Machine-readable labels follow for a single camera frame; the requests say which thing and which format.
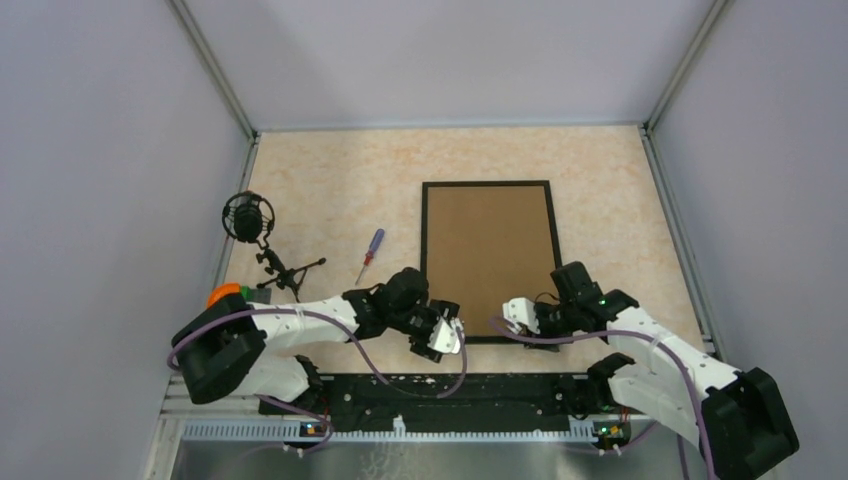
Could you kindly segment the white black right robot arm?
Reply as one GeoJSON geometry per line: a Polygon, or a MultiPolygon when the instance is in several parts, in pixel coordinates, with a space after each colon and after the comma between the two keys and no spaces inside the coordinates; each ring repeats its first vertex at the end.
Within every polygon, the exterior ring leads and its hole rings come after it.
{"type": "Polygon", "coordinates": [[[605,292],[583,263],[551,274],[552,303],[515,298],[503,306],[515,333],[535,344],[599,338],[614,354],[586,385],[600,412],[635,409],[696,447],[711,479],[758,479],[800,448],[775,379],[700,351],[621,290],[605,292]]]}

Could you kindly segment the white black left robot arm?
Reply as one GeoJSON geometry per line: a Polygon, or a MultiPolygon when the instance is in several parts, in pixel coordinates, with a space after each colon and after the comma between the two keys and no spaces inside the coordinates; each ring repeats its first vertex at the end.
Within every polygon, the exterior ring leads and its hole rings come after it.
{"type": "Polygon", "coordinates": [[[406,335],[413,354],[435,363],[465,352],[458,304],[430,298],[425,275],[407,267],[384,283],[307,303],[258,303],[238,284],[221,287],[172,337],[166,363],[196,405],[253,395],[303,414],[319,404],[321,383],[314,363],[294,348],[351,344],[385,382],[363,343],[388,330],[406,335]]]}

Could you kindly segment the black wooden picture frame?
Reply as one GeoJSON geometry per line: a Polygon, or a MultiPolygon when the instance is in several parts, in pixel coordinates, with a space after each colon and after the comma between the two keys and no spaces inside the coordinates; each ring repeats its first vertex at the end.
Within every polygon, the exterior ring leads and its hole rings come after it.
{"type": "Polygon", "coordinates": [[[555,294],[562,264],[549,181],[423,183],[420,269],[431,298],[459,304],[471,343],[506,343],[489,319],[513,298],[555,294]]]}

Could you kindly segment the blue red handled screwdriver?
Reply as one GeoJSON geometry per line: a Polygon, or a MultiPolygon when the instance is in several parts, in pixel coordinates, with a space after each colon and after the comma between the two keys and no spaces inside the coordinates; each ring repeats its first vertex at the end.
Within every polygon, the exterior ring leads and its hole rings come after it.
{"type": "Polygon", "coordinates": [[[362,267],[361,267],[359,274],[357,275],[357,278],[356,278],[355,283],[354,283],[355,286],[358,286],[361,283],[362,278],[363,278],[366,270],[368,269],[368,267],[370,266],[370,264],[374,260],[376,253],[377,253],[377,251],[379,250],[379,248],[382,244],[384,236],[385,236],[385,230],[383,228],[378,228],[375,231],[375,233],[374,233],[374,235],[373,235],[373,237],[372,237],[372,239],[371,239],[371,241],[368,245],[366,253],[364,255],[362,267]]]}

